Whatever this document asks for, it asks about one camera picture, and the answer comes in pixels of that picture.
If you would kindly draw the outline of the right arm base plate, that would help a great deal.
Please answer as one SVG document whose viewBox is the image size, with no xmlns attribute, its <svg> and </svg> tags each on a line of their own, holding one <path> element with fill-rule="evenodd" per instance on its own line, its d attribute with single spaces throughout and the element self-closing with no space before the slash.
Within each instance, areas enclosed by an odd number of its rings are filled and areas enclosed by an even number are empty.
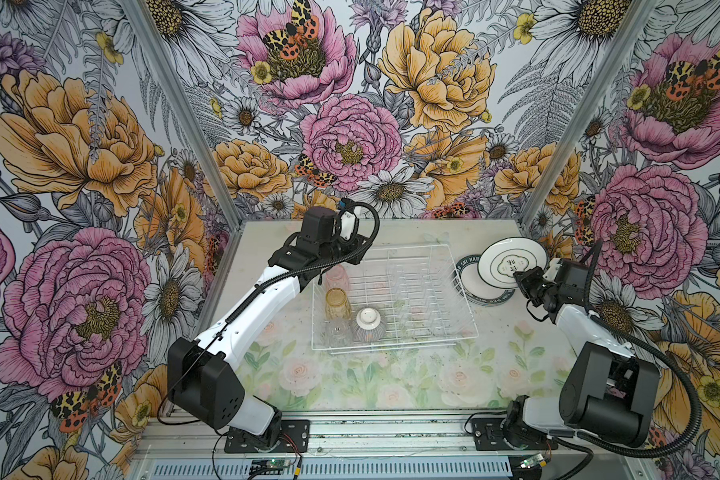
<svg viewBox="0 0 720 480">
<path fill-rule="evenodd" d="M 550 443 L 544 436 L 530 431 L 504 426 L 504 417 L 475 417 L 467 422 L 477 451 L 549 451 L 556 450 L 557 444 Z"/>
</svg>

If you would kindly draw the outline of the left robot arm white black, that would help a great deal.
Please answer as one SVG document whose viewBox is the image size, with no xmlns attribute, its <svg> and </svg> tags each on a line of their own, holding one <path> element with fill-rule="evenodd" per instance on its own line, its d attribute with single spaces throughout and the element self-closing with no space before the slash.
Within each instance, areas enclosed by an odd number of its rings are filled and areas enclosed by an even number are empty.
<svg viewBox="0 0 720 480">
<path fill-rule="evenodd" d="M 167 357 L 167 401 L 207 426 L 248 435 L 257 449 L 274 448 L 282 414 L 249 393 L 236 371 L 264 328 L 314 278 L 342 263 L 359 264 L 381 226 L 366 202 L 340 200 L 337 209 L 312 207 L 299 231 L 268 259 L 254 286 L 194 339 L 177 339 Z"/>
</svg>

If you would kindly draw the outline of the aluminium frame post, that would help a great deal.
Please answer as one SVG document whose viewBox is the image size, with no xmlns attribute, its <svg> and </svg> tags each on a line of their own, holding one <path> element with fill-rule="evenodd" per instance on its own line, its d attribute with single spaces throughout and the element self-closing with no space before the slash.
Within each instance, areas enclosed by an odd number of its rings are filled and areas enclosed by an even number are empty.
<svg viewBox="0 0 720 480">
<path fill-rule="evenodd" d="M 168 49 L 163 45 L 163 40 L 159 36 L 146 3 L 144 1 L 125 1 L 123 9 L 126 18 L 135 31 L 135 36 L 142 50 L 146 54 L 153 75 L 159 81 L 189 145 L 207 175 L 209 185 L 216 196 L 221 211 L 231 230 L 239 233 L 244 224 L 244 219 L 229 194 L 228 187 L 212 156 L 211 148 L 192 110 L 180 76 L 170 64 L 171 56 Z"/>
<path fill-rule="evenodd" d="M 557 178 L 574 152 L 578 138 L 585 128 L 585 123 L 591 118 L 593 109 L 606 94 L 608 85 L 615 78 L 625 58 L 633 52 L 638 36 L 647 24 L 655 5 L 656 1 L 633 1 L 631 3 L 611 45 L 605 50 L 602 65 L 594 70 L 590 84 L 584 91 L 571 121 L 558 141 L 550 163 L 522 210 L 518 224 L 525 232 L 530 229 L 531 221 L 545 203 Z"/>
</svg>

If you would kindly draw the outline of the right aluminium frame post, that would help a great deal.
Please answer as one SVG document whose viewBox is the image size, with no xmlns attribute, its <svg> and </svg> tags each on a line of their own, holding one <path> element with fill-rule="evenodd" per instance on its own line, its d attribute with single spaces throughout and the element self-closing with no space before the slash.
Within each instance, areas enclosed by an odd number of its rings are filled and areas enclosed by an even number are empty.
<svg viewBox="0 0 720 480">
<path fill-rule="evenodd" d="M 611 45 L 605 50 L 602 65 L 594 70 L 590 84 L 584 91 L 571 121 L 558 141 L 550 163 L 522 210 L 518 224 L 525 232 L 530 229 L 531 221 L 545 203 L 557 178 L 574 152 L 578 138 L 585 128 L 585 123 L 591 118 L 593 109 L 606 94 L 608 85 L 615 78 L 625 58 L 633 52 L 638 36 L 647 24 L 655 5 L 656 1 L 633 1 L 631 3 Z"/>
</svg>

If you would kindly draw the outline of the aluminium front rail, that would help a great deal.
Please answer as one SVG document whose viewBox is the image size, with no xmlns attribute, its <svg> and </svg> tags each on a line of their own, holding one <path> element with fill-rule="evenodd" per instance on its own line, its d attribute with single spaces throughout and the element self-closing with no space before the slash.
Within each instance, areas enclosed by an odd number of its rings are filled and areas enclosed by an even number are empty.
<svg viewBox="0 0 720 480">
<path fill-rule="evenodd" d="M 474 410 L 287 412 L 282 421 L 310 422 L 307 458 L 474 456 L 480 452 L 464 424 Z M 198 422 L 150 423 L 136 460 L 208 459 L 220 448 L 216 431 Z"/>
</svg>

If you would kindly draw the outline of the left aluminium frame post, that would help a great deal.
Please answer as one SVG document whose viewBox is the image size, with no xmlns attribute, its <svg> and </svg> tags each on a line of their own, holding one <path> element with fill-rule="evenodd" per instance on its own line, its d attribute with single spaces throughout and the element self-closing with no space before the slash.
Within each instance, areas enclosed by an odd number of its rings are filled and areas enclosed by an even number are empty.
<svg viewBox="0 0 720 480">
<path fill-rule="evenodd" d="M 189 145 L 207 175 L 209 185 L 216 196 L 221 211 L 231 230 L 239 233 L 244 224 L 244 219 L 229 194 L 228 187 L 212 156 L 211 148 L 192 110 L 180 76 L 170 64 L 171 56 L 168 49 L 163 45 L 163 40 L 159 36 L 146 3 L 144 1 L 125 1 L 123 9 L 126 18 L 135 31 L 135 36 L 142 50 L 146 54 L 153 75 L 159 81 Z"/>
</svg>

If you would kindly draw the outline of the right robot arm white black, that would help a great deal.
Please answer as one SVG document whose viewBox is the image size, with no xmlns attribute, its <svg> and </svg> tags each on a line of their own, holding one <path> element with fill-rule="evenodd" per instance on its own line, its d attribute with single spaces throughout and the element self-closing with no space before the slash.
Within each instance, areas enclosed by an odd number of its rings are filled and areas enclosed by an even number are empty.
<svg viewBox="0 0 720 480">
<path fill-rule="evenodd" d="M 589 303 L 593 264 L 555 259 L 547 268 L 517 271 L 520 292 L 566 336 L 577 355 L 557 399 L 514 400 L 502 423 L 504 439 L 516 448 L 537 448 L 549 436 L 587 433 L 624 447 L 648 436 L 658 368 L 637 357 L 632 342 L 595 322 Z"/>
</svg>

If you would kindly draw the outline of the clear glass cup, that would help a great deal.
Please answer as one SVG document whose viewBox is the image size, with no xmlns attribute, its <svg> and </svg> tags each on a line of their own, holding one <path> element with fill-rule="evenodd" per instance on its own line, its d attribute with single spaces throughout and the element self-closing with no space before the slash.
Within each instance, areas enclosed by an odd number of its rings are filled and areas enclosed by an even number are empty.
<svg viewBox="0 0 720 480">
<path fill-rule="evenodd" d="M 344 348 L 352 344 L 352 332 L 348 320 L 323 322 L 322 345 L 328 349 Z"/>
</svg>

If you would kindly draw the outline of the amber glass cup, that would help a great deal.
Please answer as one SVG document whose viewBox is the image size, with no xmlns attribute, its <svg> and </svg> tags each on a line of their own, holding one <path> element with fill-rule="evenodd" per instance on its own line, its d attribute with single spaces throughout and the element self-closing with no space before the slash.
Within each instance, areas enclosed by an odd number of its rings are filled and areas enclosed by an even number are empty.
<svg viewBox="0 0 720 480">
<path fill-rule="evenodd" d="M 352 307 L 345 290 L 332 288 L 325 295 L 325 318 L 327 320 L 349 320 Z"/>
</svg>

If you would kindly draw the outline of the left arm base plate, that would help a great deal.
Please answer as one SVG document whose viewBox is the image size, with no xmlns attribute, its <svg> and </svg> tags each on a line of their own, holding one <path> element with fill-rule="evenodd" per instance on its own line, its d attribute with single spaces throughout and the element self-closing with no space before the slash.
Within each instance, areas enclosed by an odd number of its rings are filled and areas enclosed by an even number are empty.
<svg viewBox="0 0 720 480">
<path fill-rule="evenodd" d="M 227 454 L 306 453 L 311 422 L 306 419 L 280 420 L 262 435 L 231 427 L 226 435 Z"/>
</svg>

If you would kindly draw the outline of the green rim hao shi plate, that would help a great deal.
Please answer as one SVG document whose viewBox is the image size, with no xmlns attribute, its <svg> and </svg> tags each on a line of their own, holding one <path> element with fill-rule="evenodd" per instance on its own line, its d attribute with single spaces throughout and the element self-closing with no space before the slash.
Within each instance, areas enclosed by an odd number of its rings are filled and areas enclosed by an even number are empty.
<svg viewBox="0 0 720 480">
<path fill-rule="evenodd" d="M 500 289 L 484 282 L 478 272 L 479 255 L 467 255 L 455 263 L 454 283 L 459 283 L 465 297 L 480 306 L 499 306 L 507 303 L 515 293 L 514 289 Z"/>
</svg>

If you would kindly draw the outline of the ribbed white bowl upside down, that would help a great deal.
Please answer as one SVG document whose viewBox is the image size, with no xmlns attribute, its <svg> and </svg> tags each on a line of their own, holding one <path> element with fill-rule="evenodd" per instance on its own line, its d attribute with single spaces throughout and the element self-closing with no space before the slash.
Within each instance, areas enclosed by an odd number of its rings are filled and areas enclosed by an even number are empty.
<svg viewBox="0 0 720 480">
<path fill-rule="evenodd" d="M 386 321 L 381 311 L 373 307 L 360 309 L 350 327 L 353 340 L 359 343 L 377 342 L 386 333 Z"/>
</svg>

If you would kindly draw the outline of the green circuit board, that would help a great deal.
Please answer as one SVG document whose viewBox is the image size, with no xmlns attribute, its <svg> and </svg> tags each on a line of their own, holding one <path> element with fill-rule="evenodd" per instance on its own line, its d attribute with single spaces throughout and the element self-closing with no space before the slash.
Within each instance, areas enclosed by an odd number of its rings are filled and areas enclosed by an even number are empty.
<svg viewBox="0 0 720 480">
<path fill-rule="evenodd" d="M 251 463 L 248 476 L 281 475 L 292 466 L 291 462 L 282 459 L 255 460 Z"/>
</svg>

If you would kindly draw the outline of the pink glass cup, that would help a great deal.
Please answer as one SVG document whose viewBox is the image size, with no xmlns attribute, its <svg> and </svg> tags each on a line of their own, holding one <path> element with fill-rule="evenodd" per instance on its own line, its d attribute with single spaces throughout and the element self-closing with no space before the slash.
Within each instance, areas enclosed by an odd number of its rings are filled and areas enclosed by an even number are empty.
<svg viewBox="0 0 720 480">
<path fill-rule="evenodd" d="M 335 265 L 325 273 L 324 285 L 327 291 L 339 289 L 346 295 L 351 291 L 349 275 L 342 265 Z"/>
</svg>

